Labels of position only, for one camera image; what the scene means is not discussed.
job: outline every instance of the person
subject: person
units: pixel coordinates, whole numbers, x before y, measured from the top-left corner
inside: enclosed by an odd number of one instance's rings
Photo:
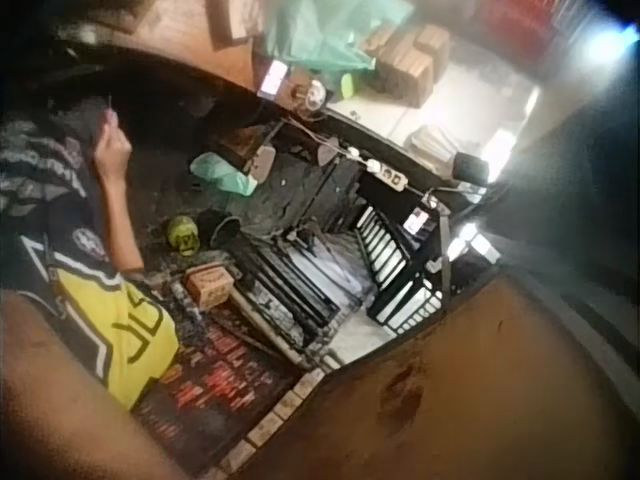
[[[182,480],[127,411],[178,340],[135,280],[131,145],[113,110],[100,117],[94,144],[63,117],[0,132],[2,441],[38,478]]]

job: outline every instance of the hand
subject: hand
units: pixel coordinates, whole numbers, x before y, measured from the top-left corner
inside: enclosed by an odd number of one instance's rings
[[[103,188],[124,187],[131,144],[118,127],[118,115],[107,110],[107,119],[94,153],[96,170]]]

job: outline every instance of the wooden floor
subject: wooden floor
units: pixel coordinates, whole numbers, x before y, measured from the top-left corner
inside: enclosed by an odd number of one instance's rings
[[[640,478],[638,424],[506,277],[391,346],[328,377],[238,478]]]

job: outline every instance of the green plastic bag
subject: green plastic bag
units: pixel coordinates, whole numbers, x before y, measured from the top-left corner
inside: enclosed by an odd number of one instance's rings
[[[196,177],[211,182],[224,192],[238,193],[245,197],[250,196],[258,185],[251,175],[245,175],[213,152],[196,158],[191,163],[190,170]]]
[[[381,23],[399,25],[413,10],[403,0],[273,0],[265,53],[323,72],[372,69],[358,45]]]

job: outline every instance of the wooden table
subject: wooden table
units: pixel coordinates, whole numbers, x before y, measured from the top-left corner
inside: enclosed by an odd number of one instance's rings
[[[156,55],[257,92],[270,59],[253,52],[252,39],[235,46],[216,45],[216,36],[210,29],[212,15],[207,0],[157,0],[132,33],[89,21],[82,27],[85,34],[74,40]],[[292,90],[309,82],[309,75],[294,71],[283,82],[274,102],[286,110],[295,110]]]

